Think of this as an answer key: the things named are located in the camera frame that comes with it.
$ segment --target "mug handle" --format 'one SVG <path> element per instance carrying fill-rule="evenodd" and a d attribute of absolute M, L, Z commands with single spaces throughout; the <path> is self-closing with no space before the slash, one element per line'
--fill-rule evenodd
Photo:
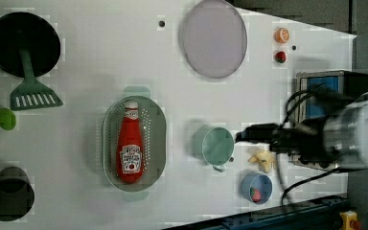
<path fill-rule="evenodd" d="M 220 173 L 225 172 L 225 165 L 220 165 L 220 166 L 213 166 L 212 167 L 215 171 L 218 171 Z"/>

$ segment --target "red ketchup bottle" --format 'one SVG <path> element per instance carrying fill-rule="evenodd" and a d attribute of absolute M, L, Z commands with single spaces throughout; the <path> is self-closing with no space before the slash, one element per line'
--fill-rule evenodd
<path fill-rule="evenodd" d="M 116 150 L 116 172 L 125 183 L 134 183 L 143 174 L 143 145 L 139 128 L 138 104 L 125 102 L 125 117 Z"/>

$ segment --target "black cup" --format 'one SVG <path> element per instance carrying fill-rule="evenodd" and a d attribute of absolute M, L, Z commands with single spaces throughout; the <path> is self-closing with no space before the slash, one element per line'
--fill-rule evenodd
<path fill-rule="evenodd" d="M 0 221 L 25 216 L 35 202 L 35 192 L 26 173 L 16 167 L 0 172 Z"/>

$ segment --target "oval tray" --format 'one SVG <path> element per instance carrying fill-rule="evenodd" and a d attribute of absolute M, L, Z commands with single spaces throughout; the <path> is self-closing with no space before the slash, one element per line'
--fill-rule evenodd
<path fill-rule="evenodd" d="M 126 184 L 116 173 L 116 148 L 119 131 L 125 115 L 125 102 L 139 104 L 142 132 L 144 172 L 134 184 Z M 166 118 L 157 103 L 142 96 L 130 96 L 112 105 L 103 121 L 103 170 L 109 182 L 126 192 L 139 192 L 150 187 L 162 174 L 166 165 Z"/>

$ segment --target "white bottle cap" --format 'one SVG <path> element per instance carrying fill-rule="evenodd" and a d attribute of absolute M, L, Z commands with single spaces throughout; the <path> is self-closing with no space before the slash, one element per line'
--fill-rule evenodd
<path fill-rule="evenodd" d="M 125 108 L 137 108 L 139 105 L 135 101 L 125 102 Z"/>

